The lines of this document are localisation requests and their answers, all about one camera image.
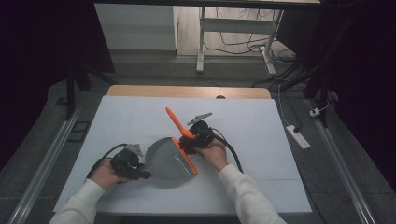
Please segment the metal frame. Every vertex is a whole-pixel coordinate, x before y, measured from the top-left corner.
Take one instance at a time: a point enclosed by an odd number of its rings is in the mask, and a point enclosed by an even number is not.
[[[28,218],[30,211],[35,204],[35,200],[37,199],[40,191],[43,189],[44,184],[50,175],[50,171],[52,170],[52,167],[64,146],[67,135],[70,133],[70,130],[72,130],[79,112],[81,111],[82,105],[86,100],[86,93],[83,93],[82,95],[83,97],[80,100],[75,112],[71,115],[69,120],[64,121],[60,130],[53,139],[47,154],[38,166],[38,169],[35,171],[35,175],[30,181],[26,191],[23,193],[20,202],[8,221],[8,224],[24,223],[26,218]]]
[[[236,8],[266,8],[283,10],[344,10],[353,8],[357,2],[352,3],[292,3],[281,1],[261,0],[95,0],[94,3],[126,4],[126,5],[155,5],[155,6],[184,6],[184,7],[236,7]]]
[[[262,48],[262,57],[270,75],[276,74],[271,56],[269,55],[277,27],[280,22],[283,10],[278,10],[273,21],[249,21],[236,19],[205,18],[205,7],[200,11],[200,35],[197,54],[198,74],[204,72],[204,35],[205,32],[225,32],[225,33],[244,33],[269,35],[265,48]]]
[[[309,108],[314,108],[310,104],[309,100],[305,101],[308,104]],[[358,184],[352,176],[352,173],[350,173],[347,164],[344,161],[342,154],[340,153],[340,149],[332,138],[332,134],[330,133],[329,129],[325,128],[319,119],[315,119],[315,125],[317,126],[318,132],[326,148],[329,151],[329,155],[332,158],[334,166],[337,169],[337,172],[344,183],[346,191],[351,196],[353,205],[355,206],[358,216],[361,219],[361,223],[375,224],[376,222],[373,213],[370,210],[369,205],[365,201]]]

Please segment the wooden table edge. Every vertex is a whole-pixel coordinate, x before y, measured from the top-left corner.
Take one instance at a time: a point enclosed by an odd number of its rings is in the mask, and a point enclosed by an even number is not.
[[[107,96],[271,99],[270,92],[265,88],[144,85],[113,85],[108,89]]]

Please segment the white sleeve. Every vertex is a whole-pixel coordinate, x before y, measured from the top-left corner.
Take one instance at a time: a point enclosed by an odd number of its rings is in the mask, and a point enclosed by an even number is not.
[[[105,190],[98,184],[86,179],[78,193],[67,201],[49,223],[93,223],[96,216],[96,203],[104,193]]]
[[[235,202],[236,214],[242,224],[285,224],[273,205],[262,195],[256,182],[242,174],[233,164],[219,173],[227,195]]]

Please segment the person's left hand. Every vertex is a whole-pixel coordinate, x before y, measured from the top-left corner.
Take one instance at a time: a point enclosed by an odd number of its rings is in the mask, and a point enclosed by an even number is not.
[[[110,159],[104,159],[98,168],[93,171],[90,179],[103,189],[108,189],[119,182],[130,181],[130,179],[126,177],[116,175],[111,168]]]

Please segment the power strip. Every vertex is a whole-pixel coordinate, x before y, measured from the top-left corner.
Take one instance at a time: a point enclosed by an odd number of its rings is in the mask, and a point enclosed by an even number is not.
[[[311,145],[309,145],[309,143],[305,140],[305,138],[303,138],[300,132],[295,133],[294,129],[295,129],[294,125],[290,125],[286,127],[286,130],[288,130],[289,134],[291,135],[291,137],[294,138],[294,141],[296,141],[298,146],[302,149],[311,147]]]
[[[313,118],[320,114],[320,110],[318,108],[310,110],[309,115]]]

